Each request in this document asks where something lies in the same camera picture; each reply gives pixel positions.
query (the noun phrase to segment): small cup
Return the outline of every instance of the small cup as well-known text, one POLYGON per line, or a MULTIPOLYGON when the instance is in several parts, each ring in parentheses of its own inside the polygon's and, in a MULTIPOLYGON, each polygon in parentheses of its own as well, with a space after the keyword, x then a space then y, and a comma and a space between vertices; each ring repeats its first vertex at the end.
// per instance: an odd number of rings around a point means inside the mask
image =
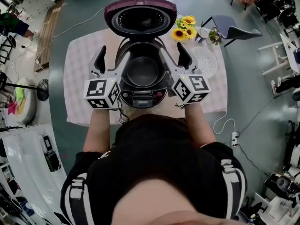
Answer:
POLYGON ((197 43, 200 43, 206 40, 207 38, 208 38, 208 32, 202 28, 198 30, 195 41, 197 43))

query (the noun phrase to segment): person in background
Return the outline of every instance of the person in background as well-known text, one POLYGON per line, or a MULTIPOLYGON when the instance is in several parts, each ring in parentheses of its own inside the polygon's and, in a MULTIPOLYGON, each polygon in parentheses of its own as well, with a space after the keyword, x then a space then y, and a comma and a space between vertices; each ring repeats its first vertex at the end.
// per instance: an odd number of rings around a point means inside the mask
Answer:
POLYGON ((277 17, 280 14, 280 10, 283 10, 285 5, 295 6, 295 1, 294 0, 272 0, 269 4, 267 15, 263 17, 265 23, 277 17))
POLYGON ((111 149, 109 110, 93 111, 83 152, 61 190, 60 206, 72 224, 242 225, 224 218, 241 206, 244 171, 233 150, 216 141, 201 104, 187 105, 185 120, 137 110, 111 149), (228 162, 230 171, 222 166, 228 162), (224 173, 234 177, 234 171, 238 192, 230 191, 239 197, 228 200, 224 173), (83 178, 84 192, 77 189, 83 178))
POLYGON ((28 30, 29 25, 11 13, 3 13, 0 15, 0 28, 2 30, 1 33, 5 36, 7 36, 10 32, 19 34, 23 38, 30 38, 34 36, 34 33, 28 30))
POLYGON ((290 88, 300 88, 300 75, 295 77, 287 78, 282 81, 282 78, 278 78, 278 84, 276 85, 275 81, 271 81, 273 95, 277 95, 280 92, 286 91, 290 88))

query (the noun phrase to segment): sunflower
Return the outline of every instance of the sunflower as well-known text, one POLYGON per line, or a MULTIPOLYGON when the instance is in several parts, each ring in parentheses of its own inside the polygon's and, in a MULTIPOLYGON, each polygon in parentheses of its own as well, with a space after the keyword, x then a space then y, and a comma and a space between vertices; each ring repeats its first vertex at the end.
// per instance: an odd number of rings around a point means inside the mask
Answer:
POLYGON ((186 23, 186 22, 181 22, 180 23, 180 27, 182 27, 182 28, 186 28, 186 26, 188 26, 189 24, 188 23, 186 23))
POLYGON ((176 28, 172 30, 172 37, 177 41, 183 41, 187 39, 187 33, 181 28, 176 28))
POLYGON ((197 30, 194 27, 192 27, 192 26, 186 26, 185 32, 187 33, 187 37, 190 40, 192 38, 194 38, 196 36, 196 34, 197 34, 197 30))
POLYGON ((196 24, 196 20, 195 20, 194 16, 185 16, 185 17, 182 17, 182 22, 185 22, 185 23, 187 23, 189 25, 196 24))

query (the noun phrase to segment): wooden board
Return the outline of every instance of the wooden board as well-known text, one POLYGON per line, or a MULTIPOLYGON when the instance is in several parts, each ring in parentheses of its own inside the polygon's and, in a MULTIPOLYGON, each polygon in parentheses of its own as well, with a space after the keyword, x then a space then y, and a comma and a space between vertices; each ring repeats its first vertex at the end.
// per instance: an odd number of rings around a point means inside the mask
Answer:
MULTIPOLYGON (((52 36, 54 35, 53 33, 55 31, 63 1, 64 0, 57 0, 56 4, 48 10, 39 35, 36 54, 41 53, 39 61, 43 69, 49 67, 51 53, 50 43, 52 42, 52 36)), ((36 65, 35 71, 40 72, 43 70, 42 68, 39 65, 36 65)))

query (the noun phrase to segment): floor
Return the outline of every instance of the floor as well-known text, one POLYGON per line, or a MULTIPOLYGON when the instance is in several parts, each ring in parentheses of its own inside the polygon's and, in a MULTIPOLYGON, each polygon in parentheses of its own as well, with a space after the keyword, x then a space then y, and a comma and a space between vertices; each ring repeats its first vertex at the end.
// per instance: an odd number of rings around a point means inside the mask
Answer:
MULTIPOLYGON (((59 34, 91 18, 99 9, 114 1, 117 0, 65 0, 55 33, 59 34)), ((241 28, 257 29, 263 34, 263 37, 252 40, 235 41, 226 48, 221 46, 228 81, 227 118, 235 120, 237 131, 241 132, 238 144, 260 170, 246 159, 240 147, 234 148, 233 152, 245 169, 248 178, 247 194, 260 192, 266 179, 263 172, 275 172, 282 167, 287 121, 296 118, 295 103, 291 100, 290 93, 273 99, 270 81, 277 79, 279 74, 262 76, 262 72, 274 64, 272 52, 257 51, 258 47, 280 41, 279 28, 275 22, 270 22, 266 28, 255 7, 250 6, 244 11, 244 6, 238 0, 233 2, 232 7, 231 0, 169 1, 176 3, 177 10, 183 15, 194 15, 199 23, 201 20, 206 21, 210 15, 230 15, 241 28)), ((208 23, 207 27, 213 27, 213 23, 208 23)), ((56 143, 67 173, 75 154, 82 150, 87 133, 86 127, 66 121, 63 71, 68 44, 76 38, 106 28, 101 12, 92 21, 53 40, 50 58, 50 109, 56 143)), ((206 118, 212 126, 223 115, 223 112, 210 113, 206 114, 206 118)), ((216 125, 217 131, 224 122, 223 120, 216 125)), ((111 130, 113 139, 117 127, 112 127, 111 130)), ((223 133, 217 135, 217 140, 223 143, 230 141, 232 131, 233 125, 229 122, 223 133)))
MULTIPOLYGON (((34 19, 28 19, 24 22, 28 23, 29 30, 31 31, 39 31, 41 29, 42 23, 44 21, 45 14, 41 14, 40 16, 35 17, 34 19)), ((49 70, 46 69, 39 73, 34 73, 35 68, 35 55, 38 46, 38 39, 33 39, 32 41, 28 38, 23 38, 20 35, 16 35, 16 48, 13 49, 10 53, 10 60, 7 60, 5 65, 0 65, 0 70, 5 72, 8 78, 16 83, 22 77, 25 77, 33 82, 33 84, 37 85, 38 82, 43 79, 49 78, 49 70)), ((14 127, 20 126, 20 124, 16 123, 14 120, 14 116, 12 114, 8 115, 6 113, 6 122, 7 126, 14 127)), ((44 102, 39 101, 37 99, 37 109, 35 116, 29 125, 37 125, 37 124, 47 124, 51 123, 50 116, 50 105, 49 100, 44 102)))

